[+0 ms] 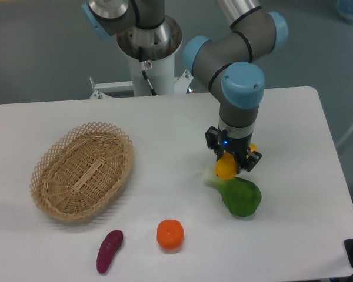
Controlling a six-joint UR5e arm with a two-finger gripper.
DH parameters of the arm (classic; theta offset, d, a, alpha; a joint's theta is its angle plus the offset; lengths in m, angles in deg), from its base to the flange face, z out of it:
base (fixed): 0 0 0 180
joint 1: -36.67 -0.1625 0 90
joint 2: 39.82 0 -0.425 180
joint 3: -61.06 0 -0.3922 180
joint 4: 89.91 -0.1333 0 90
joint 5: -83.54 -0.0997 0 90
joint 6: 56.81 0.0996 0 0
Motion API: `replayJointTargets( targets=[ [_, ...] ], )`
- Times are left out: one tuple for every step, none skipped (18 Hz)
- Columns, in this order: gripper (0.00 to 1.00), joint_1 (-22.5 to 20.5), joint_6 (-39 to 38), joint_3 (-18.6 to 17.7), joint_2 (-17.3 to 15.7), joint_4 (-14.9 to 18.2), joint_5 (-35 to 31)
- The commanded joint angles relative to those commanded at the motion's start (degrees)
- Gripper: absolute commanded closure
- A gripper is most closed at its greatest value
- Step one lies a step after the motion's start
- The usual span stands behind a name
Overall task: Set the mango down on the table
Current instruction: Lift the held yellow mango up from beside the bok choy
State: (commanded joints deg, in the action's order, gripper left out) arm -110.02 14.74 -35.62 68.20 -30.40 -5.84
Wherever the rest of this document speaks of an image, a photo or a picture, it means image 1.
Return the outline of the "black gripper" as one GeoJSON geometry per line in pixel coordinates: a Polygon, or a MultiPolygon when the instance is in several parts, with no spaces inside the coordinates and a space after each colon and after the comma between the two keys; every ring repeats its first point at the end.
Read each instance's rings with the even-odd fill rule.
{"type": "Polygon", "coordinates": [[[240,139],[219,135],[218,129],[213,126],[205,132],[207,147],[215,153],[216,161],[224,152],[235,155],[237,173],[250,172],[262,158],[260,152],[248,150],[251,138],[252,134],[240,139]]]}

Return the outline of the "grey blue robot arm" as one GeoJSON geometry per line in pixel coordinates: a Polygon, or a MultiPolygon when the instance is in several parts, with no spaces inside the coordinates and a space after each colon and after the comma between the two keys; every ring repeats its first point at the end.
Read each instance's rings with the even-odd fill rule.
{"type": "Polygon", "coordinates": [[[230,32],[218,41],[197,36],[182,43],[179,24],[164,1],[85,1],[82,10],[101,38],[115,36],[127,56],[136,96],[171,94],[174,55],[182,51],[186,70],[219,102],[219,123],[206,131],[217,159],[232,156],[237,173],[252,170],[261,154],[250,149],[265,78],[254,60],[283,47],[285,19],[258,1],[219,1],[230,32]]]}

